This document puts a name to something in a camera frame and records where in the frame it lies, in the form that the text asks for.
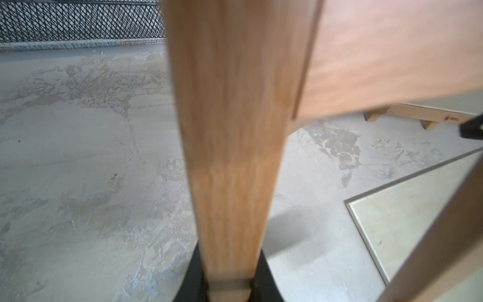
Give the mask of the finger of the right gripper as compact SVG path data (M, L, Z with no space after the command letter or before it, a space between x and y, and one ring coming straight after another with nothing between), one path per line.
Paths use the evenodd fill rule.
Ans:
M461 125L459 125L459 133L462 138L472 140L483 139L483 115L479 115Z

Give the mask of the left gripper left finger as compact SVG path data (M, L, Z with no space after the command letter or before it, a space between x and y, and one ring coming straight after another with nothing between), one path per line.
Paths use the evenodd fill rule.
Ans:
M196 244L186 274L173 302L208 302L199 244Z

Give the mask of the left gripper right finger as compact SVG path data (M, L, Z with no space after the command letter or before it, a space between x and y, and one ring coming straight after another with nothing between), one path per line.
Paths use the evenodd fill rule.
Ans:
M251 290L249 302L284 302L263 250L260 251Z

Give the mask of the light wooden board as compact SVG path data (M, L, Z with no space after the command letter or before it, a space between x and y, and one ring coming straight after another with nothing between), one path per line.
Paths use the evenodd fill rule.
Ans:
M345 200L385 284L481 156L478 148Z

